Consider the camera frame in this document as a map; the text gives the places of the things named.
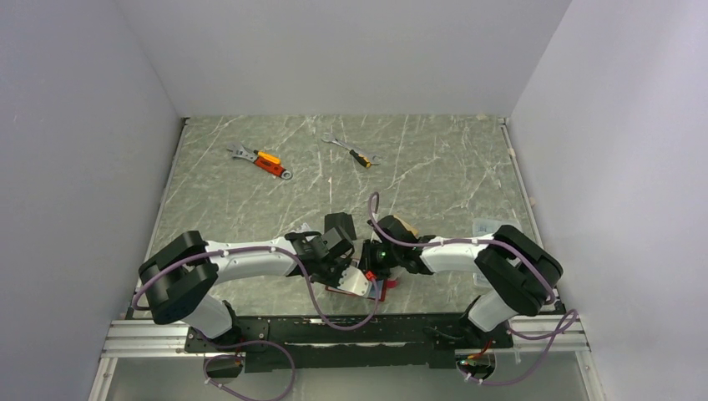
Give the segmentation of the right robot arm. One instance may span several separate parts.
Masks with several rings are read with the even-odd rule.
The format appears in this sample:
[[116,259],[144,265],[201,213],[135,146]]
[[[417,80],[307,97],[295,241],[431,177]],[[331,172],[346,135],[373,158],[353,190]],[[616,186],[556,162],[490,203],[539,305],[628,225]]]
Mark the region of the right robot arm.
[[387,277],[400,267],[410,274],[465,272],[480,275],[490,290],[474,298],[460,324],[462,340],[479,347],[512,317],[539,314],[555,301],[554,288],[564,273],[541,246],[510,225],[468,238],[419,236],[395,216],[372,222],[377,237],[362,244],[359,266]]

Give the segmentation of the silver VIP card stack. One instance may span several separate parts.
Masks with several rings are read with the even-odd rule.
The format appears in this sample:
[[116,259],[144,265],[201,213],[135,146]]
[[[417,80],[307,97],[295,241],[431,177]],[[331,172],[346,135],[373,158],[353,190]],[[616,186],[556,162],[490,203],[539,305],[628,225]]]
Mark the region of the silver VIP card stack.
[[296,234],[305,234],[306,236],[309,236],[312,233],[312,229],[309,226],[308,223],[302,223],[298,228],[294,230],[294,233]]

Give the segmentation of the black VIP card stack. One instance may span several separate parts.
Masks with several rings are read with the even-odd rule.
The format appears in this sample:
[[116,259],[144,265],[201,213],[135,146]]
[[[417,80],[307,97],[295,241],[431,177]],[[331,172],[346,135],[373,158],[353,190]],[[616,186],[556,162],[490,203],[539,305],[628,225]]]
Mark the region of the black VIP card stack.
[[324,230],[329,231],[334,228],[339,228],[351,241],[357,239],[356,227],[351,214],[337,212],[325,215]]

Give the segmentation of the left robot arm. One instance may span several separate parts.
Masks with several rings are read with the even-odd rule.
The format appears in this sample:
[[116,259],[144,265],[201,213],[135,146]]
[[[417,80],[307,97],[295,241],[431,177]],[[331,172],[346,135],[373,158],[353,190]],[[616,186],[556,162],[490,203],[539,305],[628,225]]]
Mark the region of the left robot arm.
[[187,231],[138,269],[154,323],[185,322],[220,351],[240,339],[233,308],[209,294],[234,280],[300,276],[353,295],[368,294],[366,275],[352,266],[354,246],[339,227],[291,232],[269,241],[220,243]]

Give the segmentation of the red leather card holder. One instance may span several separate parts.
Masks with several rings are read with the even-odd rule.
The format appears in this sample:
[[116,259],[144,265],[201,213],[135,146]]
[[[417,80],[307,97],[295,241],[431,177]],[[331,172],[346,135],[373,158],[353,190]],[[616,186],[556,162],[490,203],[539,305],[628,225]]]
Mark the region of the red leather card holder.
[[381,279],[377,280],[374,285],[371,282],[363,280],[348,281],[340,284],[338,287],[326,286],[325,289],[329,292],[336,292],[355,297],[363,297],[369,300],[384,302],[387,297],[387,291],[395,288],[398,284],[397,280]]

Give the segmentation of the orange gold card stack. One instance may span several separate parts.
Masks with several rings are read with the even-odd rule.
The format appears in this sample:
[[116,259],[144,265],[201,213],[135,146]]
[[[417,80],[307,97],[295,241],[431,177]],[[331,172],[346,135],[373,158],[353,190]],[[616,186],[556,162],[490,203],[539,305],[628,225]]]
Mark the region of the orange gold card stack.
[[415,227],[413,227],[410,223],[404,221],[400,217],[398,217],[398,220],[407,231],[410,231],[414,236],[418,236],[418,230]]

